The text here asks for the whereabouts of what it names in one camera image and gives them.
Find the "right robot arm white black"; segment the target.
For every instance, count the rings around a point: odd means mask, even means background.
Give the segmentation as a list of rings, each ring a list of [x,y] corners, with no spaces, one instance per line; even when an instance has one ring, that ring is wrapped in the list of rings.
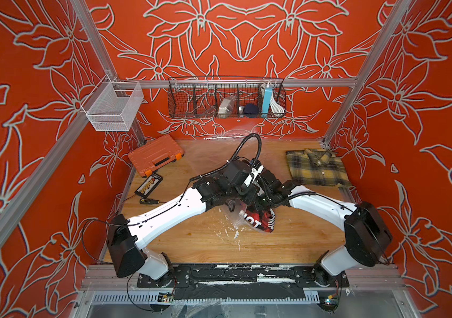
[[[386,252],[393,236],[374,205],[338,201],[290,180],[282,183],[269,171],[258,176],[256,183],[263,192],[258,203],[303,210],[343,231],[344,244],[321,255],[313,266],[312,275],[320,286],[327,286],[347,269],[389,263]]]

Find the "clear plastic vacuum bag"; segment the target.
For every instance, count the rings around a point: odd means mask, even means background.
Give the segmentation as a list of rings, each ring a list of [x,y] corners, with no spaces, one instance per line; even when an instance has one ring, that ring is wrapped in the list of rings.
[[[248,160],[240,152],[251,139],[257,141],[257,152]],[[275,208],[289,205],[286,199],[295,184],[290,180],[281,182],[266,169],[259,160],[261,151],[261,137],[251,133],[223,166],[190,178],[189,185],[201,195],[207,211],[226,205],[232,214],[256,231],[272,233],[276,223]]]

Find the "red black plaid shirt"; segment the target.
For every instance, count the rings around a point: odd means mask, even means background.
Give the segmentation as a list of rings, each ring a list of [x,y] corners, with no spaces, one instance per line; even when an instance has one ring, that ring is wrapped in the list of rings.
[[[276,213],[272,209],[262,211],[242,209],[239,217],[246,225],[258,232],[272,233],[275,229]]]

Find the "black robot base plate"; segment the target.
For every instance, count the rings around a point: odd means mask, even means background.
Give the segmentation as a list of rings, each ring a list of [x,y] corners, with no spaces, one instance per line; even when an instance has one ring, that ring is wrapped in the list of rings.
[[[168,289],[181,298],[269,298],[304,295],[316,291],[321,298],[334,297],[349,287],[346,273],[330,285],[318,285],[313,266],[295,264],[176,264],[174,271],[159,280],[139,274],[138,288]]]

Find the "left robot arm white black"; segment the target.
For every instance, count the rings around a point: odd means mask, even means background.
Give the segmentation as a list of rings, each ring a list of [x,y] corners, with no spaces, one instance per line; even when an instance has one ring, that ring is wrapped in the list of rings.
[[[246,211],[248,206],[235,188],[222,190],[212,178],[204,178],[147,213],[129,219],[123,214],[114,217],[107,248],[116,276],[126,278],[138,273],[153,280],[167,276],[172,271],[168,257],[149,250],[148,245],[181,222],[220,205],[234,213]]]

